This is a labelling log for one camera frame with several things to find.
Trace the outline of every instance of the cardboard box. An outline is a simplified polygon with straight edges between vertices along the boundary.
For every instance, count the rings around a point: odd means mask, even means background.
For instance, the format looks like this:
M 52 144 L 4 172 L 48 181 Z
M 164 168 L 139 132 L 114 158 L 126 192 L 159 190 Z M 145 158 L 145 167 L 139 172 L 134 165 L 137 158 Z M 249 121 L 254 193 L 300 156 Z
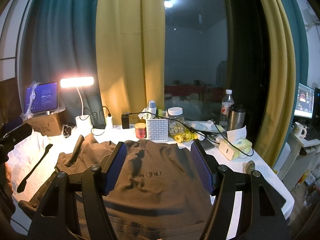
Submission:
M 43 136 L 61 135 L 62 132 L 62 123 L 58 114 L 36 116 L 26 122 L 31 125 L 33 130 L 40 132 Z

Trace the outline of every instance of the brown t-shirt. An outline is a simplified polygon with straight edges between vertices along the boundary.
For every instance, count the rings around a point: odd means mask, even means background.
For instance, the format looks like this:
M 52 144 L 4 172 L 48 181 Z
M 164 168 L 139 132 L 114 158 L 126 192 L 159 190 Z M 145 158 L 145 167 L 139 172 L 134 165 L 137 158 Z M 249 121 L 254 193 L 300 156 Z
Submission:
M 115 189 L 103 197 L 119 239 L 199 239 L 212 208 L 187 149 L 177 144 L 149 140 L 126 141 L 127 158 Z M 115 145 L 98 143 L 92 134 L 79 138 L 72 154 L 61 153 L 56 169 L 68 174 L 83 172 Z M 34 212 L 50 182 L 19 206 Z M 81 194 L 77 195 L 83 237 L 89 238 Z

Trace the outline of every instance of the white plastic basket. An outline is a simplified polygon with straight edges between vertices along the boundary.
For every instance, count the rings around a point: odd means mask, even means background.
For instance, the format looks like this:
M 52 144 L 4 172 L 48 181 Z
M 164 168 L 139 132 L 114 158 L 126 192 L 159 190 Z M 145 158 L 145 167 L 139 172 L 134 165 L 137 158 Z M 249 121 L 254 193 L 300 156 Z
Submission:
M 146 119 L 147 139 L 154 142 L 168 141 L 167 119 Z

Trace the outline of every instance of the red can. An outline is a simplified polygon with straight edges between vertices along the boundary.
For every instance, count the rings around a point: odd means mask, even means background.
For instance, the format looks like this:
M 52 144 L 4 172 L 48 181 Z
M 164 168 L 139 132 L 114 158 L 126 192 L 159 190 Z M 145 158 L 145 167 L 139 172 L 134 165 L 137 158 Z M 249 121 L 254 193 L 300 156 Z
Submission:
M 138 139 L 144 139 L 147 137 L 147 129 L 146 124 L 143 122 L 138 122 L 134 125 L 136 129 L 136 137 Z

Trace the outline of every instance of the tablet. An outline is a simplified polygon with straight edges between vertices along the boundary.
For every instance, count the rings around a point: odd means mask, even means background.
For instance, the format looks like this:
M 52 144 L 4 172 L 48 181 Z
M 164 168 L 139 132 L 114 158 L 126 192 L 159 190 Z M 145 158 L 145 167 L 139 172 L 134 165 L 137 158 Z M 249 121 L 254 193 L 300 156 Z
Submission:
M 41 113 L 58 109 L 58 82 L 39 84 L 33 94 L 31 113 Z M 30 103 L 31 87 L 26 88 L 24 97 L 24 109 L 26 113 Z

